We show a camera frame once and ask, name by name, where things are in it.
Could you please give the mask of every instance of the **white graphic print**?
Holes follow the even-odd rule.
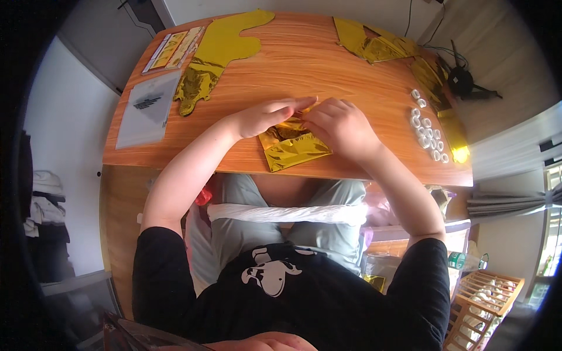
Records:
[[[299,254],[312,255],[313,251],[295,250]],[[242,282],[248,284],[250,279],[255,279],[257,286],[272,297],[277,297],[285,287],[285,275],[299,275],[302,273],[297,267],[286,261],[272,261],[268,254],[268,248],[259,248],[252,251],[252,257],[256,261],[256,267],[250,267],[242,272]]]

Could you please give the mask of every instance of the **green bottle label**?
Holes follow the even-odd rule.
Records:
[[[448,265],[451,268],[460,270],[464,266],[465,259],[466,259],[466,255],[464,253],[453,251],[449,255]]]

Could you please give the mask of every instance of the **red object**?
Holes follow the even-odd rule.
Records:
[[[201,189],[201,192],[199,193],[197,198],[195,198],[195,204],[198,206],[203,206],[211,199],[212,199],[212,194],[207,188],[207,185],[205,185],[203,189]]]

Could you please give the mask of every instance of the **window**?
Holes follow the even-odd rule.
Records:
[[[546,189],[552,190],[562,182],[562,166],[552,167],[545,172]],[[532,282],[527,297],[529,304],[538,308],[549,289],[562,253],[562,230],[560,218],[562,208],[546,210],[545,237],[541,256],[538,260],[537,275]]]

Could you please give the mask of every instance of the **black t-shirt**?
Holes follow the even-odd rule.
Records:
[[[178,234],[153,227],[137,241],[135,320],[198,343],[280,331],[319,350],[441,350],[449,310],[437,239],[408,249],[387,295],[325,254],[284,243],[240,254],[197,299]]]

